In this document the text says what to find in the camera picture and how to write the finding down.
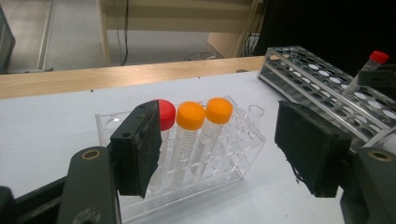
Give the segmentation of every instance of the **clear acrylic tube rack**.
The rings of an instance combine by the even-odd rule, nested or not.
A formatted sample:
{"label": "clear acrylic tube rack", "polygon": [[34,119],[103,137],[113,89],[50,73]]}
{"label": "clear acrylic tube rack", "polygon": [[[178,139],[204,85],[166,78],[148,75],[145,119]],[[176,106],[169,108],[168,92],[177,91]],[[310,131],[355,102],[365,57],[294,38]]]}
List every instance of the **clear acrylic tube rack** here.
{"label": "clear acrylic tube rack", "polygon": [[[216,151],[216,153],[213,153],[205,161],[189,163],[186,167],[183,182],[179,186],[174,186],[170,181],[170,176],[175,170],[170,167],[172,158],[167,157],[163,167],[166,171],[163,172],[165,181],[163,181],[160,189],[148,192],[145,199],[137,196],[120,196],[123,223],[146,217],[171,204],[180,203],[206,192],[221,189],[243,178],[262,150],[265,138],[259,130],[249,125],[246,121],[246,112],[243,108],[238,107],[231,97],[226,96],[224,98],[233,104],[233,114],[230,121],[224,125],[219,141],[215,145],[214,152]],[[205,106],[207,101],[198,103]],[[96,115],[101,146],[106,147],[108,145],[111,134],[129,113]],[[172,155],[176,129],[176,124],[170,129],[167,155]],[[205,172],[201,178],[197,178],[191,169],[203,164],[206,166]]]}

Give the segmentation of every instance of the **red cap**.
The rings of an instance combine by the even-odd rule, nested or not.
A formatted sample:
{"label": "red cap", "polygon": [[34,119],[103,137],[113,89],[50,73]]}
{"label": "red cap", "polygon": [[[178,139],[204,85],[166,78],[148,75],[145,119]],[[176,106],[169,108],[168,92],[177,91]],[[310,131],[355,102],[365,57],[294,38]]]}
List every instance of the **red cap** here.
{"label": "red cap", "polygon": [[161,131],[166,131],[175,123],[176,109],[169,101],[159,99]]}
{"label": "red cap", "polygon": [[370,59],[375,61],[376,63],[385,63],[389,59],[389,55],[379,50],[375,50],[370,55]]}

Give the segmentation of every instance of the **dark background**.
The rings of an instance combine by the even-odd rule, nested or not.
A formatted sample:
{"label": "dark background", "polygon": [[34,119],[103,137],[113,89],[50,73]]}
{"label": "dark background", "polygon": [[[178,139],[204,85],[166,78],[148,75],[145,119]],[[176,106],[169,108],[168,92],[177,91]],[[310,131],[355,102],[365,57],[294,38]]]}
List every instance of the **dark background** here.
{"label": "dark background", "polygon": [[254,55],[302,46],[356,76],[374,50],[396,64],[396,1],[268,0]]}

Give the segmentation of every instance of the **cable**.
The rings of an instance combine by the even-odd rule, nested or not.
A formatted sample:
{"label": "cable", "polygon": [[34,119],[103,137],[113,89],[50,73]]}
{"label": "cable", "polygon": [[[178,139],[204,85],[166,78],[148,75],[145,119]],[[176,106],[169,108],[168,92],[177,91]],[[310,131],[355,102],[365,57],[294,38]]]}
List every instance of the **cable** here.
{"label": "cable", "polygon": [[[116,7],[116,0],[113,0],[113,7]],[[118,43],[119,43],[119,59],[120,59],[120,63],[122,63],[122,52],[121,52],[121,42],[120,42],[120,27],[119,27],[119,24],[120,24],[120,15],[119,15],[119,13],[117,13],[117,41],[118,41]]]}
{"label": "cable", "polygon": [[263,6],[262,6],[262,13],[260,15],[259,22],[257,22],[255,33],[247,34],[247,39],[245,41],[245,56],[251,56],[257,43],[259,42],[260,34],[258,34],[258,32],[260,30],[260,24],[262,24],[262,20],[264,18],[264,12],[266,9],[266,5],[267,4],[263,4]]}
{"label": "cable", "polygon": [[125,23],[124,23],[125,57],[120,66],[124,66],[126,64],[126,60],[128,59],[128,17],[129,17],[129,0],[126,0]]}

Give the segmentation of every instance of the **tube rack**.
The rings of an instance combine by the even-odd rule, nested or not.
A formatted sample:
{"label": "tube rack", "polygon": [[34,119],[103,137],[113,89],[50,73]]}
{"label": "tube rack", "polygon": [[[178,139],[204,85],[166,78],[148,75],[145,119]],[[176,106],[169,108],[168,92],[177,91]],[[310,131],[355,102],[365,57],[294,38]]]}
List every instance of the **tube rack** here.
{"label": "tube rack", "polygon": [[258,78],[351,134],[352,151],[395,132],[395,101],[365,86],[343,95],[353,77],[299,46],[268,48]]}
{"label": "tube rack", "polygon": [[[257,128],[252,127],[246,120],[245,110],[238,107],[231,97],[226,96],[225,98],[233,104],[233,114],[230,121],[225,124],[212,156],[206,161],[190,162],[186,167],[182,184],[173,186],[169,176],[174,172],[170,168],[170,163],[177,127],[175,124],[169,133],[165,166],[163,167],[163,186],[155,191],[149,191],[148,188],[145,199],[137,196],[120,196],[122,222],[127,223],[146,217],[171,204],[223,188],[243,178],[262,150],[265,138]],[[106,147],[110,143],[111,134],[129,114],[130,112],[96,115],[101,146]],[[191,169],[203,163],[206,163],[204,174],[201,177],[193,175]]]}

